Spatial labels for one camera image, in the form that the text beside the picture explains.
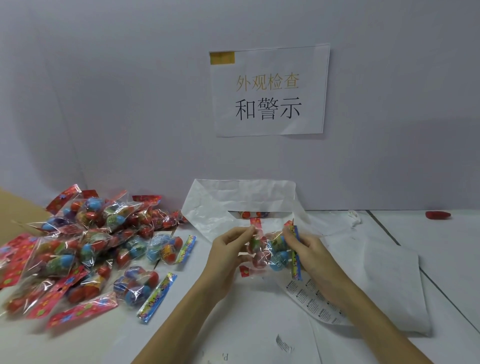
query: human hand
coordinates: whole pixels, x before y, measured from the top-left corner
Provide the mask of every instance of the human hand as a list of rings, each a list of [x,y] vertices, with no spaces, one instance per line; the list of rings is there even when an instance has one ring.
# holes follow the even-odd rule
[[[348,303],[353,281],[338,265],[322,241],[309,234],[300,234],[300,241],[288,227],[283,228],[288,246],[295,250],[300,262],[322,295],[330,302],[344,308]]]
[[[236,227],[215,238],[208,255],[207,264],[198,282],[210,291],[215,303],[223,299],[233,283],[237,267],[251,261],[250,255],[240,255],[246,251],[245,244],[255,234],[255,227]]]

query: table surface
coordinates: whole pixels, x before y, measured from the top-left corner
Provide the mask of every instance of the table surface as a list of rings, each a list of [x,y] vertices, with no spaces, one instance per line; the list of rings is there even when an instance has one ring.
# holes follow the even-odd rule
[[[401,246],[420,256],[420,267],[480,330],[480,212],[450,211],[428,220],[425,211],[372,211]]]
[[[362,224],[357,226],[359,231],[377,240],[382,240],[385,244],[395,244],[366,212],[359,213],[362,217]],[[328,229],[329,226],[334,226],[336,221],[344,220],[345,214],[345,212],[327,211],[310,213],[312,218],[322,223],[325,229]],[[437,224],[441,228],[437,230],[436,235],[429,236],[432,241],[443,242],[441,246],[446,250],[444,255],[438,253],[440,251],[438,244],[434,246],[432,243],[428,244],[426,239],[413,239],[413,237],[418,235],[426,236],[427,234],[433,234],[431,230],[436,230],[429,229],[428,223],[425,230],[422,229],[422,226],[425,225],[423,224],[424,221],[417,222],[417,220],[425,219],[421,212],[374,212],[374,214],[382,223],[388,225],[389,231],[397,238],[400,244],[419,253],[421,256],[420,263],[425,272],[460,309],[463,308],[461,302],[468,303],[468,300],[474,299],[474,292],[462,290],[461,287],[455,287],[453,283],[455,281],[455,273],[462,274],[468,277],[470,282],[473,282],[475,259],[472,252],[475,253],[475,250],[471,249],[467,253],[461,254],[461,251],[465,251],[464,249],[458,249],[457,251],[449,248],[447,243],[449,241],[461,240],[468,243],[468,246],[473,245],[474,237],[477,236],[475,232],[480,229],[476,223],[480,219],[480,213],[454,212],[454,219],[447,222],[450,228]],[[392,224],[393,221],[403,221],[403,223]],[[184,231],[184,233],[194,232],[193,227]],[[409,242],[416,241],[416,244],[406,243],[402,237]],[[43,330],[45,321],[19,320],[15,323],[2,321],[0,323],[0,352],[2,358],[7,359],[6,362],[8,363],[29,363],[33,361],[37,363],[109,362],[111,361],[109,360],[110,357],[113,355],[112,350],[125,340],[126,335],[129,335],[126,329],[130,325],[137,325],[135,327],[136,345],[141,347],[142,344],[149,340],[152,333],[161,325],[163,319],[169,315],[193,284],[198,274],[200,274],[201,270],[199,268],[203,267],[208,255],[208,243],[201,240],[200,238],[201,244],[196,247],[197,249],[193,250],[190,257],[191,270],[186,268],[185,271],[179,272],[179,279],[175,282],[177,289],[172,290],[167,295],[160,311],[156,314],[158,316],[157,320],[152,320],[149,325],[140,325],[134,320],[134,314],[125,310],[124,307],[116,308],[81,325],[65,327],[63,331],[54,333]],[[431,250],[435,250],[435,248],[437,248],[437,252],[432,254]],[[447,253],[450,250],[452,252],[449,258],[450,261],[448,261]],[[160,267],[157,270],[159,274],[166,272],[165,267]],[[480,334],[424,275],[422,275],[422,282],[433,332],[430,338],[413,337],[410,338],[411,341],[426,353],[435,364],[450,364],[454,361],[466,364],[478,363],[478,358],[480,357]],[[11,292],[12,289],[0,291],[0,302],[3,302]],[[293,302],[288,307],[292,307],[292,310],[297,309]],[[228,309],[224,310],[223,314],[228,315]],[[330,327],[327,328],[314,320],[311,320],[311,323],[323,364],[376,363],[364,341],[356,337],[352,332],[346,333]],[[232,331],[230,335],[234,341],[236,335],[240,337],[244,333]],[[134,352],[139,349],[134,347],[132,343],[132,347],[129,350]],[[130,357],[125,356],[123,362],[129,363],[130,360]]]

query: cardboard box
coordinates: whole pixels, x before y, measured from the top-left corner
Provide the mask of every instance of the cardboard box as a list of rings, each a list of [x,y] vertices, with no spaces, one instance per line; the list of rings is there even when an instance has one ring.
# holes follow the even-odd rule
[[[0,206],[0,246],[24,232],[40,235],[38,230],[26,226],[26,223],[46,221],[52,216],[43,207],[1,188]]]

